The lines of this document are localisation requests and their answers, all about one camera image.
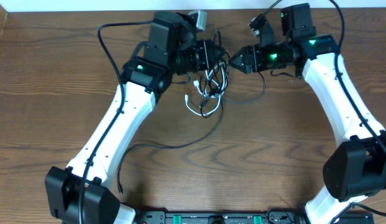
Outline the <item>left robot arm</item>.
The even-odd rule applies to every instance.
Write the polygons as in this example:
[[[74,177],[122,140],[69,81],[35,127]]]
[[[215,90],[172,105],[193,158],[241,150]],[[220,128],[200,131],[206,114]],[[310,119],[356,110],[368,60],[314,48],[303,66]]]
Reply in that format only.
[[[51,216],[62,223],[134,222],[136,211],[124,205],[111,187],[137,129],[173,76],[208,72],[221,61],[220,45],[197,39],[206,20],[202,10],[155,12],[148,21],[148,39],[137,44],[122,67],[115,68],[118,86],[94,133],[65,168],[51,167],[47,173]]]

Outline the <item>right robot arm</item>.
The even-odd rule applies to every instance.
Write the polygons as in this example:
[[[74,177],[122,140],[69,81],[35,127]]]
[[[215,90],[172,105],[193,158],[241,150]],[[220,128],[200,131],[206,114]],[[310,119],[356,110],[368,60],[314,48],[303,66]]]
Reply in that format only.
[[[259,43],[233,55],[231,67],[249,74],[295,67],[316,94],[329,120],[336,150],[323,166],[324,187],[305,204],[306,223],[337,223],[353,207],[386,189],[386,129],[375,119],[352,83],[341,55],[341,40],[319,35],[307,3],[280,11],[277,42],[265,14],[249,27]]]

